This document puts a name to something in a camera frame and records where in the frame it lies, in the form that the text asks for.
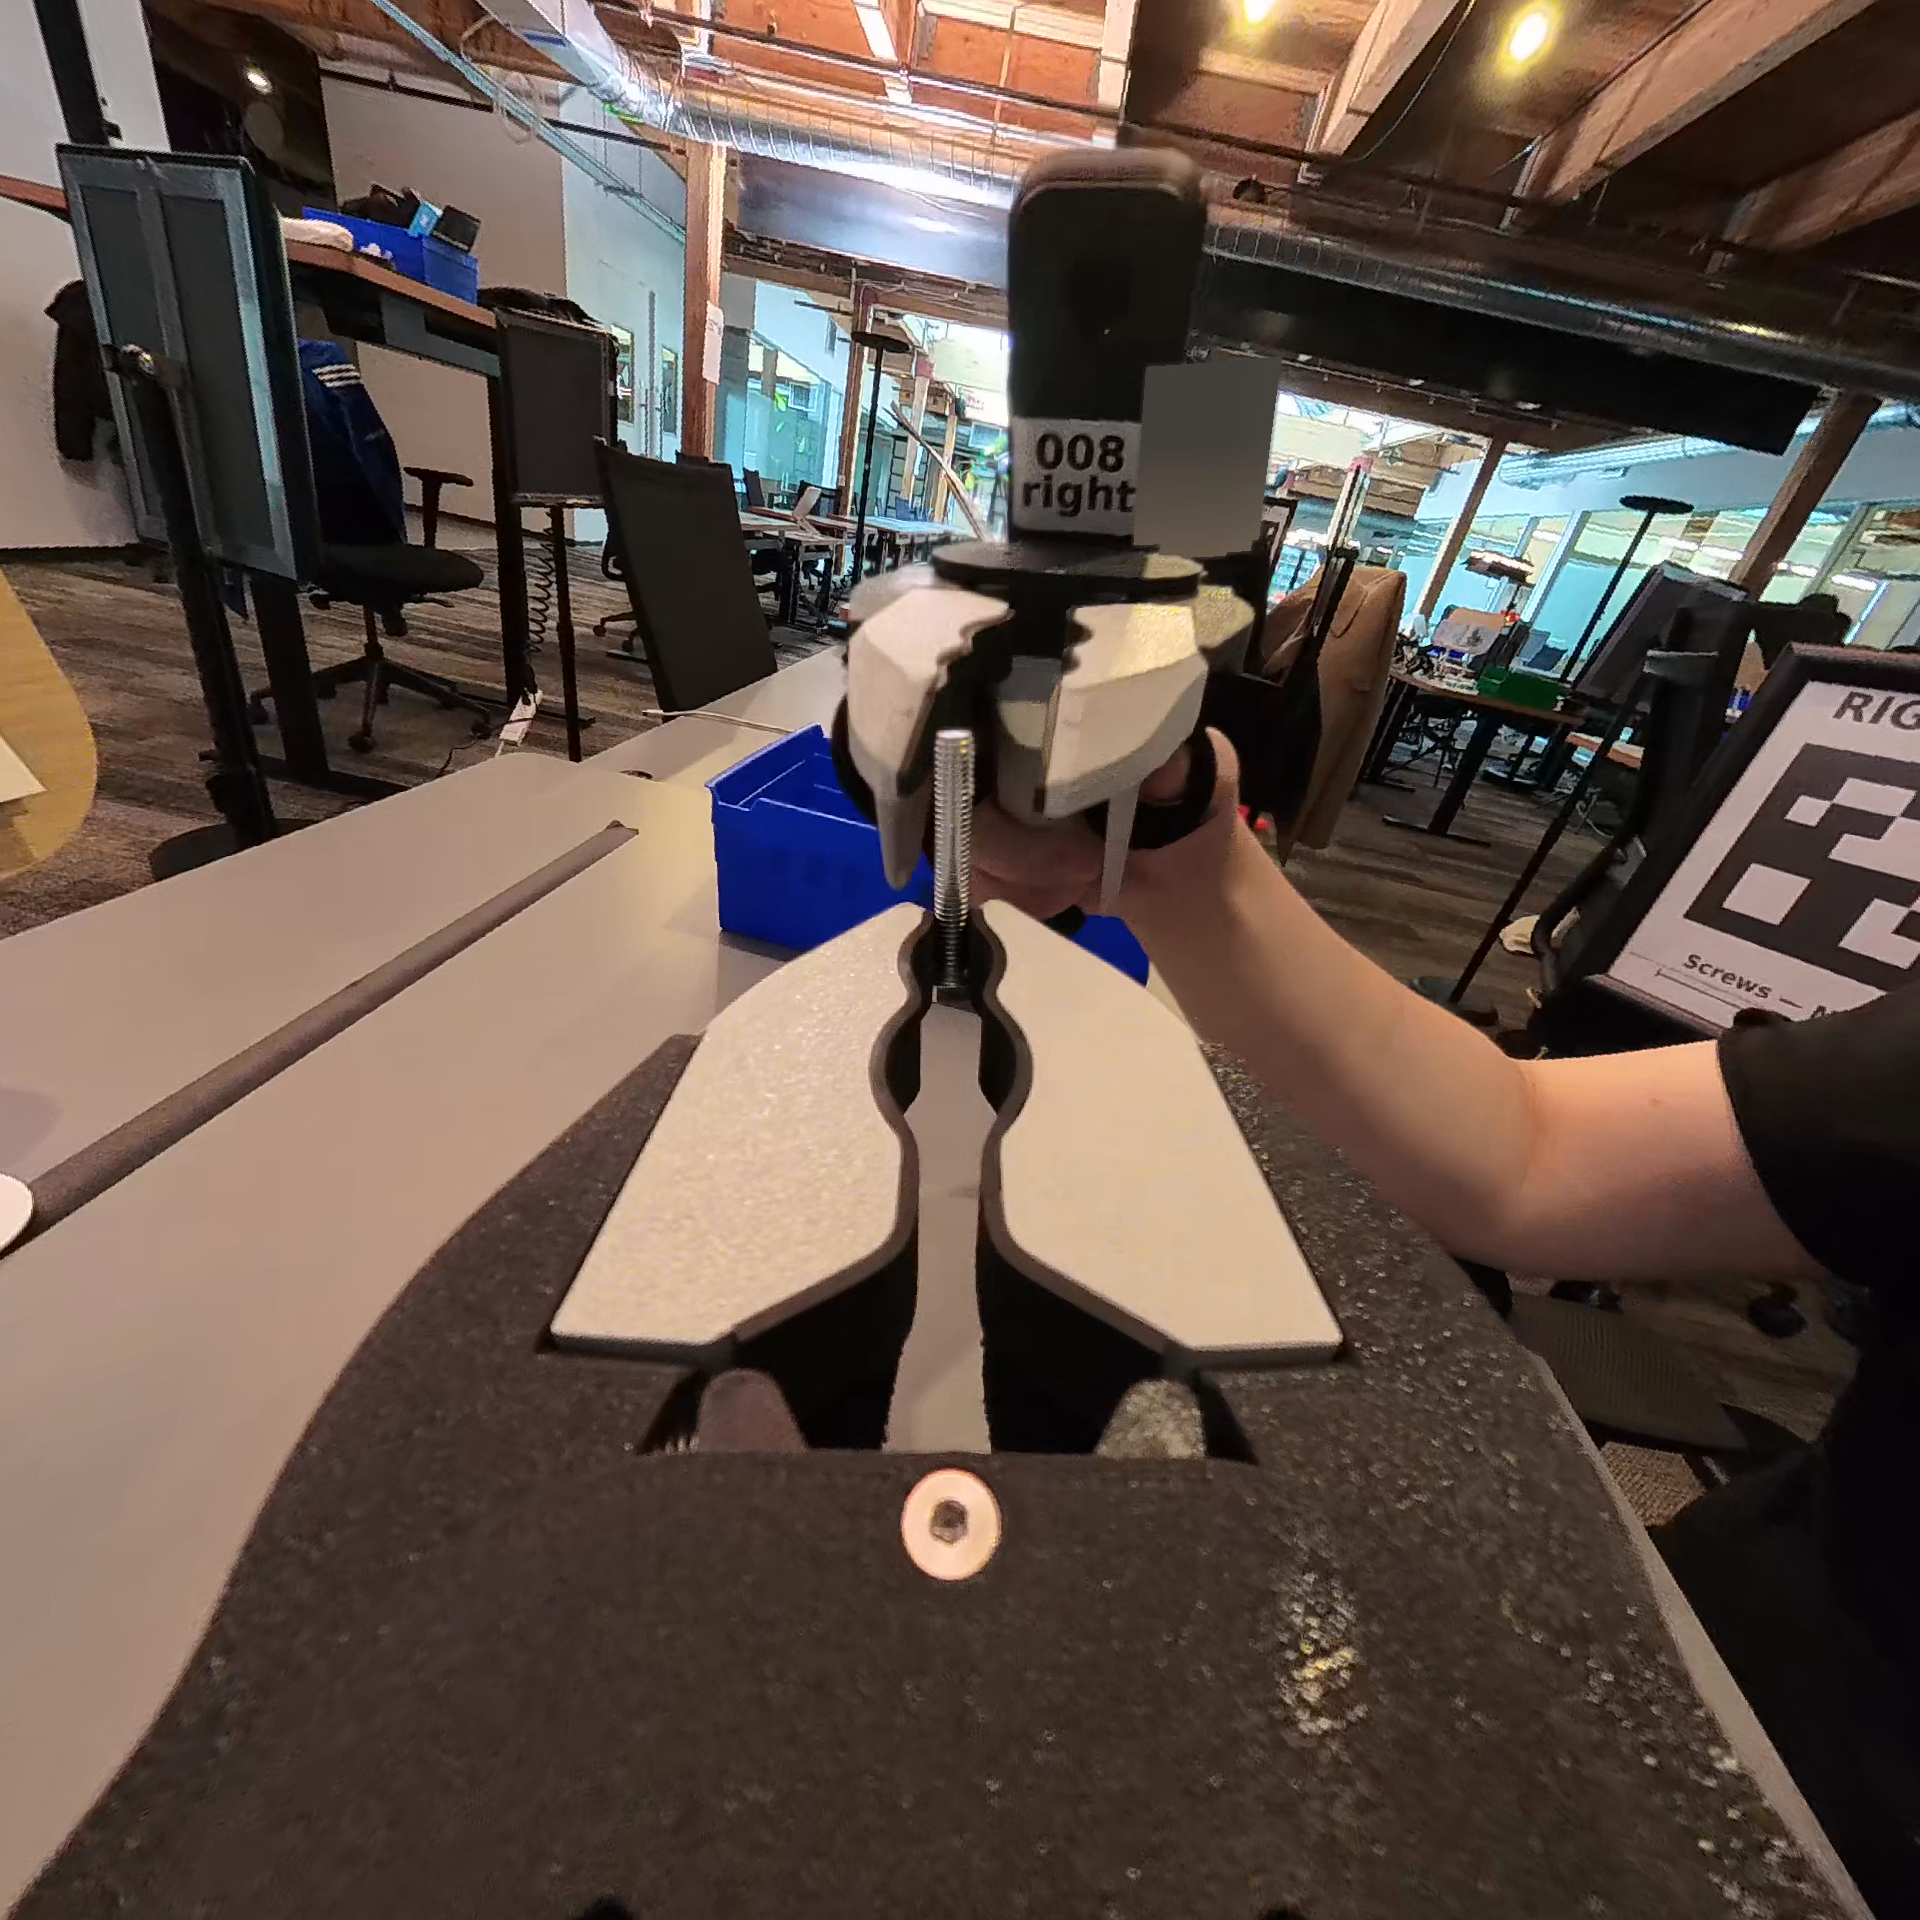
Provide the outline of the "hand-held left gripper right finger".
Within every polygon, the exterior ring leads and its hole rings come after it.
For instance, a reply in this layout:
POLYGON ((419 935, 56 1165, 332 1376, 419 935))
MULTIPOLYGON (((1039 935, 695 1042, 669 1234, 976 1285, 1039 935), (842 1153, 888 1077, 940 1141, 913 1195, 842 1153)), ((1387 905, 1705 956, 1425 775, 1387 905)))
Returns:
POLYGON ((1187 1023, 1007 903, 974 932, 990 1251, 1171 1372, 1331 1361, 1340 1325, 1187 1023))

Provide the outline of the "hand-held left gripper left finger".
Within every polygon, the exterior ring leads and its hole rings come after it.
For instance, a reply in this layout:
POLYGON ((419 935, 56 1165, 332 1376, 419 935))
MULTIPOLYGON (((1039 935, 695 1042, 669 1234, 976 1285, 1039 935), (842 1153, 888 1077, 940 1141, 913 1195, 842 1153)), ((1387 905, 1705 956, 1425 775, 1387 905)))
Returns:
POLYGON ((866 1288, 910 1327, 921 911, 803 952, 710 1023, 548 1337, 710 1369, 866 1288))

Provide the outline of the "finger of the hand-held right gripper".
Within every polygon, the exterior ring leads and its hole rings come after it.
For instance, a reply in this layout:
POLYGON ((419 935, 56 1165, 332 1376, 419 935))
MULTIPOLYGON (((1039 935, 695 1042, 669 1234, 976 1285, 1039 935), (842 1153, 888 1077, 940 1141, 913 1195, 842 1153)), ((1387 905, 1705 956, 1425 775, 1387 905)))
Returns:
POLYGON ((934 816, 934 745, 964 728, 974 780, 996 767, 996 693, 1012 661, 1005 599, 940 578, 858 617, 838 711, 838 777, 874 825, 890 891, 908 888, 934 816))
POLYGON ((1037 917, 1118 908, 1128 861, 1203 823, 1216 756, 1194 614, 1107 603, 993 690, 993 892, 1037 917))

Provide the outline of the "silver bolt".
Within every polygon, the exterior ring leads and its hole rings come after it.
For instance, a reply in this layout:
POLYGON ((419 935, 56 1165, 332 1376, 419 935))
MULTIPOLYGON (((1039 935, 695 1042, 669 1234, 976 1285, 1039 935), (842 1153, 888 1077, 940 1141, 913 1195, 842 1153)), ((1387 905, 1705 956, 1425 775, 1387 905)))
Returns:
POLYGON ((935 927, 934 998, 970 1004, 971 838, 976 799, 976 736, 970 728, 942 728, 932 742, 929 874, 935 927))

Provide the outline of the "blue storage bin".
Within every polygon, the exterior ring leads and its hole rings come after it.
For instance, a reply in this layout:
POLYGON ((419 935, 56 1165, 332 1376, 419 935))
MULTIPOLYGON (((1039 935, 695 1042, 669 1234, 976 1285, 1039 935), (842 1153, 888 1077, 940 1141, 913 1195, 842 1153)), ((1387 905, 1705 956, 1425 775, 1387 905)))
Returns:
POLYGON ((928 777, 923 853, 901 884, 888 880, 882 836, 839 731, 784 734, 707 780, 722 932, 803 952, 911 905, 935 927, 926 941, 942 956, 919 962, 935 1000, 977 1006, 990 973, 985 936, 971 927, 959 947, 945 900, 947 880, 971 871, 971 853, 945 854, 942 844, 947 826, 970 838, 992 764, 976 732, 947 728, 935 734, 935 767, 956 762, 945 740, 968 748, 970 799, 947 801, 950 780, 928 777))

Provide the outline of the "person's right forearm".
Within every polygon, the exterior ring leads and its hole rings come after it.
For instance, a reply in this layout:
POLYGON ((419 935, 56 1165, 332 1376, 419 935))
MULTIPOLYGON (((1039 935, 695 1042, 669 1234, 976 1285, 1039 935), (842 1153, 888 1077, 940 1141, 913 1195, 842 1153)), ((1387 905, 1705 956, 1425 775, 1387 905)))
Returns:
POLYGON ((1244 988, 1178 992, 1454 1259, 1556 1285, 1812 1285, 1764 1195, 1715 1045, 1521 1062, 1351 948, 1241 832, 1244 988))

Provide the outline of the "person's right hand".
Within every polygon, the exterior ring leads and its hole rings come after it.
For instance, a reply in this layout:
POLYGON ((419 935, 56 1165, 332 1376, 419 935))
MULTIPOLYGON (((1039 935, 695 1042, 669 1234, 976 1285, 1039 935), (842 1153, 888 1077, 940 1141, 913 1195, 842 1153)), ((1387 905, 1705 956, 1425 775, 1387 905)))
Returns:
POLYGON ((982 801, 971 815, 971 899, 1003 900, 1037 921, 1072 908, 1118 914, 1175 992, 1239 992, 1258 978, 1261 952, 1260 927, 1236 897, 1244 840, 1236 773, 1233 750, 1200 731, 1148 777, 1134 825, 1167 815, 1191 828, 1155 849, 1122 844, 1113 903, 1101 891, 1101 832, 1082 821, 1024 825, 982 801))

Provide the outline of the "tan coat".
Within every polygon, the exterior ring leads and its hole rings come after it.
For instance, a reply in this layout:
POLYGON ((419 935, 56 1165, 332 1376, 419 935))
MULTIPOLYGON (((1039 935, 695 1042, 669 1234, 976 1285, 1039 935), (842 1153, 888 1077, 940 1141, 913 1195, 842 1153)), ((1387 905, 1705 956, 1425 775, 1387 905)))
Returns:
POLYGON ((1331 609, 1313 663, 1318 747, 1306 799, 1292 826, 1273 828, 1273 854, 1331 847, 1343 807, 1368 762, 1405 609, 1407 578, 1355 565, 1331 609))

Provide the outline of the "black high-back office chair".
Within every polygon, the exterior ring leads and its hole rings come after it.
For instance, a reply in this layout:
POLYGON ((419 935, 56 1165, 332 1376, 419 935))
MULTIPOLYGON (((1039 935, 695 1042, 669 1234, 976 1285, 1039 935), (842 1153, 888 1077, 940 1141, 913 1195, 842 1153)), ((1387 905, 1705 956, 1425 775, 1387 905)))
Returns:
POLYGON ((659 711, 707 709, 778 671, 755 593, 734 477, 599 440, 608 533, 659 711))

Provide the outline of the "small monitor on floor stand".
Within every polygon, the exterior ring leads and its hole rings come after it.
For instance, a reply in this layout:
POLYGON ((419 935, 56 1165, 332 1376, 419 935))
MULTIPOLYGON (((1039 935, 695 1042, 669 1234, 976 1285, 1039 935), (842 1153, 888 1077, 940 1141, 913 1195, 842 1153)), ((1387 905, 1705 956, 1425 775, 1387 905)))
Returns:
POLYGON ((499 585, 521 557, 523 517, 542 519, 548 643, 557 665, 565 756, 583 758, 568 517, 603 504, 601 448, 614 440, 615 345, 596 325, 560 310, 492 306, 498 372, 492 382, 494 540, 499 585))

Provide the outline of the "black desk monitor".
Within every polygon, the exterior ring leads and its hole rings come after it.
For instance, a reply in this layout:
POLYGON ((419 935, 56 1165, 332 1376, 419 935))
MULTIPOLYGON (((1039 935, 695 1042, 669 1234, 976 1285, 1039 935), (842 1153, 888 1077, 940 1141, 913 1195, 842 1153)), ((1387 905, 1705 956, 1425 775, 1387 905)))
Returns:
POLYGON ((1661 563, 1578 675, 1573 695, 1589 731, 1619 714, 1637 728, 1651 815, 1678 805, 1718 750, 1751 618, 1746 589, 1661 563))

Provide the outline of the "black floor lamp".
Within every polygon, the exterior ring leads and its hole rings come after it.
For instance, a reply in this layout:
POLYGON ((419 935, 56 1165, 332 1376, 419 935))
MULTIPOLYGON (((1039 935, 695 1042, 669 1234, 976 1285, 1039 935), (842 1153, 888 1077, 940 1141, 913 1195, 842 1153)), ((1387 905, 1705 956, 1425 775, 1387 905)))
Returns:
MULTIPOLYGON (((1619 494, 1617 507, 1624 513, 1637 514, 1639 519, 1631 537, 1626 540, 1619 560, 1613 567, 1605 587, 1602 589, 1586 626, 1581 628, 1579 637, 1571 643, 1571 649, 1561 661, 1558 682, 1564 687, 1570 687, 1576 681, 1579 665, 1589 650, 1595 631, 1600 628, 1610 609, 1610 600, 1619 589, 1619 582, 1628 567, 1633 563, 1651 524, 1659 517, 1692 517, 1692 510, 1693 510, 1692 503, 1683 499, 1656 494, 1656 492, 1619 494)), ((1469 986, 1473 985, 1489 952, 1499 947, 1505 927, 1511 925, 1511 921, 1520 914, 1520 903, 1525 899, 1527 891, 1531 888, 1531 880, 1538 874, 1540 866, 1544 864, 1549 853, 1551 840, 1554 836, 1548 831, 1542 832, 1534 853, 1527 856, 1527 863, 1521 864, 1521 871, 1516 877, 1513 886, 1508 891, 1508 900, 1504 900, 1499 908, 1494 912, 1492 922, 1485 927, 1482 938, 1477 941, 1477 947, 1461 966, 1457 978, 1451 983, 1446 997, 1437 1000, 1439 1004, 1446 1006, 1447 1013, 1451 1013, 1454 1016, 1457 1016, 1467 1026, 1479 1033, 1495 1030, 1499 1023, 1499 1014, 1492 1002, 1483 998, 1471 998, 1469 986)))

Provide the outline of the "blue jacket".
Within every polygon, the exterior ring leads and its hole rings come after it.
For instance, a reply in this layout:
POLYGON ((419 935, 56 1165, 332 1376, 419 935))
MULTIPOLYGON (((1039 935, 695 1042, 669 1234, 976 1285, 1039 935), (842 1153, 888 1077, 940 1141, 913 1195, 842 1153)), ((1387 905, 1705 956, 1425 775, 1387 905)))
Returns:
POLYGON ((319 540, 404 547, 401 464, 362 372, 334 343, 299 340, 297 354, 319 540))

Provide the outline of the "blue bin on desk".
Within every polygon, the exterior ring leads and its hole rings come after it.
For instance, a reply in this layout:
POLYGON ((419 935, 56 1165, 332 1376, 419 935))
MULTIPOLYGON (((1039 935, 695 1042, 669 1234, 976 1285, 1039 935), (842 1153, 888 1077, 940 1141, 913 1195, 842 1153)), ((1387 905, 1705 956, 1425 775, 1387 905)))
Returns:
POLYGON ((398 276, 476 304, 476 257, 467 248, 439 238, 436 231, 419 229, 416 221, 399 226, 324 207, 306 207, 299 216, 310 225, 348 232, 352 253, 360 258, 369 258, 398 276))

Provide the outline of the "wooden standing desk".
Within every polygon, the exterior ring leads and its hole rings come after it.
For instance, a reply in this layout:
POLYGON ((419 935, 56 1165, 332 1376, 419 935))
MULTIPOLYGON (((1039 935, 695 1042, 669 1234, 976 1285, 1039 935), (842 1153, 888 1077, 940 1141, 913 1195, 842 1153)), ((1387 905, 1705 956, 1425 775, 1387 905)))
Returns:
POLYGON ((319 701, 348 684, 364 690, 362 724, 350 745, 372 750, 372 724, 381 697, 407 688, 443 711, 464 711, 474 732, 499 731, 523 697, 535 697, 528 640, 526 565, 519 509, 509 486, 509 420, 501 388, 499 333, 489 310, 422 287, 360 254, 283 241, 296 306, 314 306, 330 333, 345 343, 411 356, 423 365, 484 378, 492 455, 494 582, 503 688, 469 688, 394 663, 381 624, 362 614, 360 656, 316 668, 306 653, 302 617, 287 591, 258 604, 258 637, 268 665, 266 699, 276 704, 283 768, 299 779, 325 773, 319 701))

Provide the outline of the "framed marker sign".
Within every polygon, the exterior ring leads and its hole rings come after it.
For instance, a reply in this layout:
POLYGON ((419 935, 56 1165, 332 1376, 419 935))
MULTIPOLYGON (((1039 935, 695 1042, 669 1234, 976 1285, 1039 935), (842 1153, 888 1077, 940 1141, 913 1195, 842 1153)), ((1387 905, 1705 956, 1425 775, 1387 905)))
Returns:
POLYGON ((1787 647, 1571 983, 1708 1038, 1916 985, 1916 653, 1787 647))

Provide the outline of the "large monitor on floor stand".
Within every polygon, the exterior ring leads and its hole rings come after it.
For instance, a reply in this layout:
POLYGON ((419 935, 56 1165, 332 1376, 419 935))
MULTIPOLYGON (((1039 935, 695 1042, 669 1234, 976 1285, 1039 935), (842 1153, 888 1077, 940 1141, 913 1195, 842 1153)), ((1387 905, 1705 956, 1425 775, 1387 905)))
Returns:
POLYGON ((226 589, 319 578, 293 302, 276 209, 243 161, 71 142, 56 157, 136 528, 170 558, 209 728, 218 823, 149 854, 168 880, 282 832, 226 589))

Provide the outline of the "round wooden table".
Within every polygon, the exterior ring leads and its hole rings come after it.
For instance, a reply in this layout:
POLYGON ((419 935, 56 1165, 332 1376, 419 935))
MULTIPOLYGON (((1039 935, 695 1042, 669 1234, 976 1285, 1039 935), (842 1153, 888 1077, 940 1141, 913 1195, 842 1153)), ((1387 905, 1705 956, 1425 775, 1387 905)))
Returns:
POLYGON ((2 882, 61 853, 97 791, 83 704, 10 580, 2 580, 2 882))

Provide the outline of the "black hanging jacket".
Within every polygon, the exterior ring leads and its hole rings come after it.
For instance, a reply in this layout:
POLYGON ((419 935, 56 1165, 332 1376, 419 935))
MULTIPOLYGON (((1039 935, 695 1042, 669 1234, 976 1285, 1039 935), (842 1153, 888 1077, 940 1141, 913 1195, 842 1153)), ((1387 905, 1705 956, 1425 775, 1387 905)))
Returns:
POLYGON ((59 461, 89 466, 113 427, 107 375, 83 281, 70 281, 43 309, 56 328, 51 366, 53 439, 59 461))

